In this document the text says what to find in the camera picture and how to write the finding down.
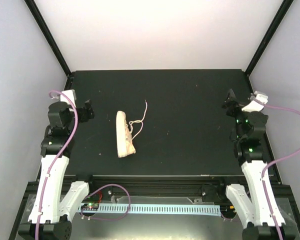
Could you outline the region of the white beige sneaker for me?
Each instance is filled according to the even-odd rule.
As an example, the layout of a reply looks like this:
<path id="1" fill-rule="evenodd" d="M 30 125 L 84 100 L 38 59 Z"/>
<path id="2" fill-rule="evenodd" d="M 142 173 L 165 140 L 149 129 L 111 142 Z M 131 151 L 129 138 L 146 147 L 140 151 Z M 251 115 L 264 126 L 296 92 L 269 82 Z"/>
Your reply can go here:
<path id="1" fill-rule="evenodd" d="M 124 158 L 136 153 L 132 141 L 132 134 L 130 133 L 126 121 L 126 113 L 123 111 L 118 111 L 116 114 L 116 143 L 119 158 Z"/>

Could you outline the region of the white shoelace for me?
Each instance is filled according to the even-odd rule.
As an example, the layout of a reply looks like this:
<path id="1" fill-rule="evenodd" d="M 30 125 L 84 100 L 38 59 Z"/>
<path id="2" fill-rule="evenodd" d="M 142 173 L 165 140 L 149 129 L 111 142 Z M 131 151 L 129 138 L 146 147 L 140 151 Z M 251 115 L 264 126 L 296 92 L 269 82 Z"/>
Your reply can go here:
<path id="1" fill-rule="evenodd" d="M 138 119 L 138 120 L 133 120 L 133 121 L 128 122 L 128 125 L 130 126 L 130 130 L 129 130 L 130 134 L 132 134 L 133 131 L 134 131 L 134 127 L 133 127 L 134 124 L 141 124 L 140 129 L 138 130 L 138 132 L 135 133 L 133 136 L 131 136 L 132 141 L 141 133 L 141 131 L 143 130 L 143 127 L 144 127 L 144 120 L 145 120 L 147 110 L 148 110 L 148 102 L 146 100 L 144 100 L 144 102 L 145 102 L 145 109 L 144 109 L 142 118 Z"/>

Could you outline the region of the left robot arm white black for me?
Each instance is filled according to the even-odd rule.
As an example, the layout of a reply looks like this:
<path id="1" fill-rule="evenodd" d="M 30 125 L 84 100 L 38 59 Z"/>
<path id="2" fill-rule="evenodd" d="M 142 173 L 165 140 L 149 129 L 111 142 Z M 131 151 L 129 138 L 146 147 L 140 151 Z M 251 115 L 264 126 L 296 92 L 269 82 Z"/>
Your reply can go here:
<path id="1" fill-rule="evenodd" d="M 73 135 L 78 124 L 95 117 L 92 104 L 73 109 L 66 101 L 48 107 L 49 125 L 41 142 L 41 172 L 36 198 L 27 222 L 20 224 L 18 234 L 24 240 L 68 240 L 72 233 L 72 220 L 80 203 L 93 199 L 98 192 L 89 179 L 71 183 L 62 197 L 66 168 L 74 146 Z"/>

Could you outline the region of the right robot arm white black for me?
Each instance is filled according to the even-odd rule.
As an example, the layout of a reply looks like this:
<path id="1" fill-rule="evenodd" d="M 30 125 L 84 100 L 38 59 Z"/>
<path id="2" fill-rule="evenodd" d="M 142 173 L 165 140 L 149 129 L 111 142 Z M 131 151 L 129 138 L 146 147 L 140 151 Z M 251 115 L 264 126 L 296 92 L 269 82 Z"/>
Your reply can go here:
<path id="1" fill-rule="evenodd" d="M 277 205 L 261 143 L 269 118 L 262 112 L 268 96 L 256 91 L 249 100 L 238 100 L 230 89 L 222 104 L 226 115 L 235 120 L 233 151 L 248 188 L 236 183 L 224 184 L 218 187 L 217 195 L 234 206 L 243 227 L 242 239 L 294 240 L 296 231 L 287 225 Z"/>

